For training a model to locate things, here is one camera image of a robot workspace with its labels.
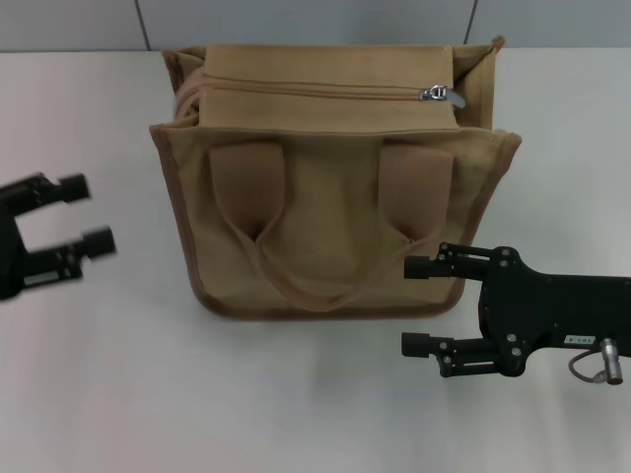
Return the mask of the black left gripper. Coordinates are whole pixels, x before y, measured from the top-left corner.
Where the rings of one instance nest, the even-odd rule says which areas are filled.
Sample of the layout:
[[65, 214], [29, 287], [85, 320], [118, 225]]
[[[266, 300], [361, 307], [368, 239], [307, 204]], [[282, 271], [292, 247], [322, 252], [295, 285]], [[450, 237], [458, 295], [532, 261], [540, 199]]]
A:
[[82, 173], [50, 181], [43, 173], [0, 186], [0, 301], [41, 286], [83, 278], [82, 262], [116, 253], [110, 227], [63, 244], [26, 252], [16, 217], [9, 208], [40, 208], [90, 199]]

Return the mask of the silver metal zipper slider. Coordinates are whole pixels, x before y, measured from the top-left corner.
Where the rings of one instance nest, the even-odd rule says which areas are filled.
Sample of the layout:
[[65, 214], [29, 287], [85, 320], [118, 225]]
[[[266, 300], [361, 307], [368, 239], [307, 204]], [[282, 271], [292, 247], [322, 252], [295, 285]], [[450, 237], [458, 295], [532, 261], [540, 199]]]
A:
[[466, 107], [466, 100], [460, 94], [458, 94], [455, 90], [443, 86], [443, 85], [435, 85], [431, 88], [427, 88], [422, 90], [419, 93], [420, 101], [446, 101], [449, 102], [453, 107], [463, 109]]

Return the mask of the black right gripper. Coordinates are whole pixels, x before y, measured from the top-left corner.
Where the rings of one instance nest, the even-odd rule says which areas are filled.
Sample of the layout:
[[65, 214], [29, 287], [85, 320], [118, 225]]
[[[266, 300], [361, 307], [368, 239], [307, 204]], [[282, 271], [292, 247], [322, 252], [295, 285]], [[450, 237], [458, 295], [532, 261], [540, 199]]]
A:
[[489, 340], [401, 334], [401, 354], [435, 356], [442, 377], [519, 376], [528, 356], [545, 348], [600, 353], [606, 377], [621, 377], [620, 359], [631, 358], [631, 277], [544, 274], [513, 248], [495, 248], [489, 259], [488, 249], [447, 242], [434, 259], [406, 256], [403, 274], [483, 280], [480, 331]]

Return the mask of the khaki canvas food bag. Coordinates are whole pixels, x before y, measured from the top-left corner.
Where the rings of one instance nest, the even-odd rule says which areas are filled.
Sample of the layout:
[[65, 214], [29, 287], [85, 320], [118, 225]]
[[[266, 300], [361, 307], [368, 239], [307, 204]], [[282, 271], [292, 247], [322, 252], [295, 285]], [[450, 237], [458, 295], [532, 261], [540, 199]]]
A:
[[[454, 306], [461, 281], [403, 262], [471, 244], [521, 144], [493, 126], [503, 44], [165, 51], [174, 118], [150, 132], [198, 300], [262, 320]], [[435, 85], [466, 107], [420, 101]]]

